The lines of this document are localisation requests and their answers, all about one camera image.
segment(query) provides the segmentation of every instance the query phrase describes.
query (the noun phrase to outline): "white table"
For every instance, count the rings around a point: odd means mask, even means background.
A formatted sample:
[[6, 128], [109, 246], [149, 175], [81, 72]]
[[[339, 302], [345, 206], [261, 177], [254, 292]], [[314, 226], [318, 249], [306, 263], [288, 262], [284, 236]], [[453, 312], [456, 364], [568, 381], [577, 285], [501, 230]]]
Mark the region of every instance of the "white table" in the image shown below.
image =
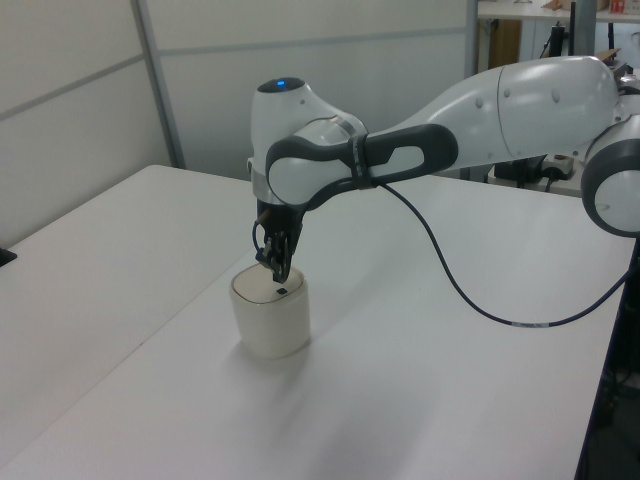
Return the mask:
[[[568, 316], [627, 268], [633, 241], [579, 199], [438, 177], [398, 188], [495, 314]], [[247, 252], [0, 478], [572, 479], [620, 293], [565, 327], [498, 325], [427, 242], [381, 189], [330, 200], [294, 259], [308, 348], [260, 361], [238, 344], [228, 286]]]
[[0, 268], [0, 466], [251, 245], [247, 182], [148, 167]]
[[[569, 10], [551, 10], [542, 8], [549, 0], [533, 0], [533, 3], [513, 3], [513, 0], [496, 0], [478, 2], [479, 19], [504, 20], [568, 20]], [[640, 15], [609, 13], [609, 8], [596, 12], [596, 22], [603, 23], [640, 23]]]

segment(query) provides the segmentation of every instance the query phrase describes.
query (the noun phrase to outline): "black object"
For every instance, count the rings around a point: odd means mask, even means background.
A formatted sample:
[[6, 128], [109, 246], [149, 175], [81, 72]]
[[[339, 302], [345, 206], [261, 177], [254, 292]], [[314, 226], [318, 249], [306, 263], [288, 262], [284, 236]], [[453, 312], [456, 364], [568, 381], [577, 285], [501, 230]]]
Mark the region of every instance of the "black object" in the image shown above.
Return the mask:
[[547, 178], [553, 177], [553, 180], [551, 181], [555, 182], [556, 180], [569, 180], [571, 178], [572, 173], [573, 173], [573, 170], [568, 173], [565, 173], [559, 168], [549, 167], [549, 168], [545, 168], [542, 171], [542, 176]]
[[606, 223], [596, 210], [596, 192], [611, 175], [640, 170], [640, 139], [628, 139], [606, 146], [589, 161], [582, 173], [582, 204], [591, 220], [603, 230], [621, 237], [640, 237], [640, 231], [625, 232]]
[[549, 180], [547, 181], [547, 186], [544, 187], [545, 193], [549, 193], [549, 191], [551, 191], [551, 184], [555, 181], [556, 181], [556, 178], [555, 178], [554, 172], [551, 172], [549, 174]]
[[523, 188], [525, 183], [537, 183], [542, 179], [542, 161], [545, 156], [496, 163], [494, 175], [496, 178], [516, 182], [518, 188]]
[[258, 87], [260, 93], [290, 92], [304, 87], [304, 80], [295, 77], [274, 78]]
[[554, 25], [551, 27], [551, 37], [549, 39], [549, 56], [559, 57], [562, 55], [562, 44], [564, 42], [564, 26]]
[[313, 210], [339, 193], [374, 186], [368, 169], [386, 164], [397, 148], [418, 147], [423, 163], [415, 168], [381, 175], [375, 183], [390, 183], [439, 172], [453, 165], [458, 158], [458, 142], [449, 129], [429, 124], [403, 128], [373, 137], [354, 137], [337, 145], [316, 145], [292, 135], [274, 143], [267, 152], [266, 173], [282, 158], [303, 158], [314, 162], [340, 160], [351, 169], [351, 177], [333, 182], [317, 192], [306, 204], [293, 208]]
[[[273, 281], [284, 283], [291, 271], [291, 257], [302, 233], [304, 211], [287, 205], [271, 205], [258, 200], [258, 219], [253, 224], [256, 260], [273, 273]], [[264, 247], [258, 246], [256, 230], [264, 228]]]
[[[636, 239], [630, 263], [640, 261], [640, 240]], [[640, 279], [630, 279], [620, 300], [616, 325], [611, 337], [605, 366], [611, 372], [626, 370], [626, 378], [617, 381], [615, 373], [612, 380], [616, 390], [624, 386], [631, 372], [640, 372]]]
[[18, 256], [10, 252], [9, 250], [5, 250], [4, 248], [0, 248], [0, 267], [4, 267], [7, 263], [14, 261]]
[[576, 31], [576, 2], [571, 2], [571, 16], [569, 17], [569, 56], [573, 55]]
[[[629, 268], [633, 268], [634, 265], [638, 265], [640, 262], [640, 241], [636, 240], [636, 244], [633, 249], [631, 261], [629, 262]], [[587, 433], [585, 435], [584, 442], [582, 444], [582, 451], [580, 453], [580, 462], [578, 463], [578, 469], [575, 479], [588, 478], [588, 472], [585, 468], [588, 465], [589, 456], [589, 442], [593, 433], [611, 423], [611, 416], [613, 415], [612, 409], [615, 405], [611, 405], [611, 401], [615, 401], [615, 397], [620, 395], [620, 386], [623, 382], [618, 382], [616, 379], [616, 367], [619, 367], [618, 358], [620, 353], [622, 355], [629, 355], [629, 352], [620, 352], [620, 340], [627, 339], [629, 334], [624, 330], [625, 320], [630, 320], [637, 326], [637, 322], [640, 321], [640, 315], [637, 308], [638, 300], [640, 300], [640, 278], [636, 275], [627, 280], [627, 284], [622, 292], [622, 298], [620, 300], [620, 306], [618, 307], [618, 315], [613, 327], [613, 335], [611, 342], [609, 343], [609, 349], [607, 351], [607, 358], [605, 360], [605, 371], [609, 372], [610, 380], [606, 377], [601, 378], [600, 385], [598, 386], [598, 392], [594, 400], [593, 408], [591, 410], [591, 417], [589, 418], [589, 424], [587, 426]]]
[[616, 48], [613, 43], [613, 23], [609, 24], [608, 28], [608, 37], [609, 37], [609, 49]]
[[596, 308], [598, 308], [605, 301], [607, 301], [607, 299], [611, 295], [613, 295], [614, 292], [616, 290], [618, 290], [618, 288], [620, 288], [620, 286], [623, 283], [625, 283], [627, 280], [633, 278], [638, 272], [640, 272], [640, 262], [632, 263], [631, 266], [629, 267], [629, 270], [627, 270], [624, 273], [624, 275], [622, 275], [622, 277], [620, 277], [620, 279], [615, 284], [613, 284], [613, 286], [609, 290], [607, 290], [604, 295], [602, 295], [602, 297], [600, 297], [598, 300], [596, 300], [595, 303], [593, 303], [590, 307], [584, 309], [582, 312], [576, 313], [575, 315], [567, 317], [567, 318], [565, 318], [563, 320], [557, 320], [555, 322], [545, 322], [545, 323], [520, 323], [520, 322], [511, 321], [511, 320], [505, 320], [503, 318], [500, 318], [500, 317], [497, 317], [495, 315], [492, 315], [491, 313], [488, 313], [485, 310], [483, 310], [482, 308], [480, 308], [479, 306], [477, 306], [473, 302], [473, 300], [471, 300], [467, 296], [467, 294], [462, 291], [462, 288], [460, 288], [460, 285], [458, 285], [458, 282], [456, 282], [455, 278], [453, 278], [451, 270], [449, 270], [449, 266], [447, 265], [447, 261], [444, 259], [444, 255], [442, 254], [442, 250], [440, 249], [440, 246], [438, 245], [438, 241], [436, 240], [436, 237], [433, 234], [433, 231], [431, 230], [431, 227], [429, 226], [427, 221], [424, 219], [422, 214], [418, 211], [418, 209], [416, 209], [416, 207], [414, 207], [409, 200], [404, 198], [400, 193], [396, 192], [390, 186], [384, 185], [384, 184], [380, 184], [380, 186], [382, 188], [384, 188], [386, 191], [388, 191], [389, 193], [391, 193], [394, 197], [396, 197], [402, 203], [404, 203], [405, 206], [409, 210], [411, 210], [411, 212], [418, 218], [418, 220], [420, 221], [420, 223], [422, 224], [424, 229], [427, 231], [427, 234], [429, 235], [429, 238], [431, 239], [431, 243], [433, 244], [433, 248], [436, 251], [436, 254], [438, 255], [438, 258], [440, 259], [440, 263], [442, 264], [442, 268], [444, 269], [444, 273], [446, 273], [447, 278], [451, 282], [451, 285], [453, 285], [453, 288], [456, 289], [456, 292], [458, 292], [458, 295], [460, 295], [462, 297], [462, 299], [465, 302], [467, 302], [467, 305], [469, 305], [471, 308], [473, 308], [480, 315], [482, 315], [484, 317], [487, 317], [489, 320], [493, 320], [494, 322], [501, 323], [503, 325], [508, 325], [510, 327], [520, 327], [520, 328], [551, 328], [551, 327], [559, 327], [560, 325], [566, 325], [567, 323], [575, 322], [576, 320], [578, 320], [578, 319], [584, 317], [585, 315], [588, 315], [591, 312], [593, 312]]
[[620, 87], [618, 91], [624, 93], [625, 95], [640, 95], [640, 89], [630, 87], [629, 85]]

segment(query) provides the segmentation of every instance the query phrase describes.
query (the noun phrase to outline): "black cable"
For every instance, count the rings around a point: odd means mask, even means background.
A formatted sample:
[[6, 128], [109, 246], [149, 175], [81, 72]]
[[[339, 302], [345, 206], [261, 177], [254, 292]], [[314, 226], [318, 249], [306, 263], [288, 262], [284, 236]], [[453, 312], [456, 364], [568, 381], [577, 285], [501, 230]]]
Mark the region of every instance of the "black cable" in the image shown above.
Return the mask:
[[251, 230], [251, 238], [253, 239], [253, 247], [256, 249], [256, 252], [260, 252], [260, 247], [258, 246], [258, 239], [256, 238], [256, 231], [258, 230], [258, 221], [253, 222], [253, 229]]
[[556, 176], [553, 173], [553, 171], [549, 174], [549, 181], [547, 182], [547, 186], [544, 187], [544, 191], [546, 193], [549, 193], [549, 190], [551, 189], [551, 184], [556, 180]]
[[547, 40], [547, 43], [545, 43], [544, 46], [542, 47], [542, 53], [538, 57], [538, 60], [541, 59], [542, 57], [544, 57], [544, 52], [547, 51], [547, 48], [549, 47], [549, 42], [550, 41], [551, 41], [551, 36], [549, 36], [549, 39]]
[[462, 297], [462, 299], [465, 302], [467, 302], [467, 304], [471, 308], [473, 308], [476, 312], [478, 312], [479, 314], [487, 317], [490, 320], [493, 320], [494, 322], [502, 323], [503, 325], [509, 325], [511, 327], [521, 327], [521, 328], [551, 328], [551, 327], [559, 327], [560, 325], [566, 325], [568, 323], [574, 322], [574, 321], [578, 320], [579, 318], [582, 318], [582, 317], [590, 314], [591, 312], [593, 312], [596, 308], [598, 308], [600, 305], [602, 305], [611, 295], [613, 295], [614, 292], [618, 288], [620, 288], [620, 286], [624, 282], [626, 282], [629, 278], [631, 278], [638, 271], [640, 271], [640, 262], [639, 262], [639, 263], [636, 263], [636, 265], [633, 268], [630, 268], [622, 277], [620, 277], [620, 280], [618, 280], [609, 290], [607, 290], [607, 292], [602, 297], [600, 297], [593, 305], [591, 305], [590, 307], [586, 308], [582, 312], [577, 313], [575, 315], [572, 315], [570, 317], [567, 317], [567, 318], [565, 318], [563, 320], [558, 320], [558, 321], [555, 321], [555, 322], [545, 322], [545, 323], [521, 323], [521, 322], [512, 322], [510, 320], [505, 320], [503, 318], [497, 317], [495, 315], [492, 315], [492, 314], [484, 311], [482, 308], [477, 306], [462, 291], [462, 289], [460, 288], [460, 285], [458, 285], [458, 282], [456, 282], [456, 280], [453, 278], [453, 275], [451, 274], [451, 270], [449, 270], [449, 266], [447, 265], [447, 261], [445, 260], [444, 255], [442, 254], [442, 250], [440, 250], [440, 246], [438, 245], [438, 242], [436, 240], [435, 235], [433, 234], [433, 231], [431, 230], [431, 227], [429, 226], [427, 221], [424, 219], [422, 214], [416, 209], [416, 207], [414, 207], [411, 204], [411, 202], [409, 202], [409, 200], [404, 198], [400, 193], [395, 191], [389, 185], [381, 183], [381, 184], [379, 184], [379, 186], [384, 188], [386, 191], [388, 191], [393, 196], [395, 196], [398, 200], [400, 200], [402, 203], [404, 203], [405, 206], [409, 210], [411, 210], [411, 212], [418, 218], [418, 220], [420, 220], [420, 223], [422, 223], [422, 226], [427, 231], [427, 234], [429, 235], [429, 238], [431, 239], [431, 243], [433, 244], [433, 248], [435, 249], [436, 253], [438, 254], [438, 258], [440, 259], [440, 263], [442, 264], [442, 268], [444, 269], [444, 272], [447, 274], [447, 277], [449, 278], [449, 281], [453, 285], [453, 288], [456, 289], [456, 291]]

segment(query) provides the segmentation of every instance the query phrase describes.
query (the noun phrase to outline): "white cup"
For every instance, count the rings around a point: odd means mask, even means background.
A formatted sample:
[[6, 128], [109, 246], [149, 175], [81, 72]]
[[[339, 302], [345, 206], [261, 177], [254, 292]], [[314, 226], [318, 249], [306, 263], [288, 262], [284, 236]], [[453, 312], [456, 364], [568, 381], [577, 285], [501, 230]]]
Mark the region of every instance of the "white cup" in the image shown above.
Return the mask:
[[229, 295], [242, 343], [254, 354], [286, 357], [309, 340], [309, 288], [299, 270], [280, 284], [256, 264], [233, 278]]

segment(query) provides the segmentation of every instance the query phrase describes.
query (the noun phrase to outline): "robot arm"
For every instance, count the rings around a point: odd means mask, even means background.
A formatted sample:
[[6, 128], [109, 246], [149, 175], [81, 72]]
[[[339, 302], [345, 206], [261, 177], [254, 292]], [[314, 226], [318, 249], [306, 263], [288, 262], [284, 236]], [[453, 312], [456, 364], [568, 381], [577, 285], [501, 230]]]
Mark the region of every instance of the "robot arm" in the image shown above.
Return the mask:
[[638, 97], [619, 97], [592, 57], [481, 73], [373, 134], [304, 82], [272, 81], [256, 92], [252, 113], [252, 182], [265, 229], [257, 258], [284, 281], [304, 212], [338, 193], [550, 152], [585, 162], [583, 202], [595, 223], [640, 236], [639, 113]]

